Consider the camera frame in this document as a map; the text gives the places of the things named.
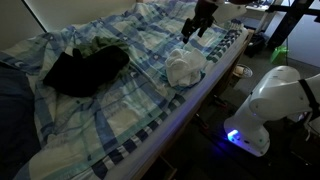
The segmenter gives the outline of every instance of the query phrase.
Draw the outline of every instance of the white towel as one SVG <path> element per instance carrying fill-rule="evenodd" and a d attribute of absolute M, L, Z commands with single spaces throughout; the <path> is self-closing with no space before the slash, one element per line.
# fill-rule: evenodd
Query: white towel
<path fill-rule="evenodd" d="M 165 61 L 168 81 L 171 86 L 190 86 L 201 80 L 201 69 L 207 60 L 194 49 L 192 52 L 175 49 Z"/>

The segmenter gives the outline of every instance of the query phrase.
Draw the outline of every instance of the black cloth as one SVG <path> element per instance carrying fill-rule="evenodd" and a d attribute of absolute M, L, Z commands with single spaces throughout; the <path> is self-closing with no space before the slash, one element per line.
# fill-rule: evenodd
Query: black cloth
<path fill-rule="evenodd" d="M 39 150 L 28 79 L 0 63 L 0 179 L 13 179 Z"/>
<path fill-rule="evenodd" d="M 73 56 L 60 55 L 43 83 L 69 96 L 92 96 L 101 84 L 114 80 L 129 60 L 117 46 L 105 47 L 85 59 L 74 49 Z"/>

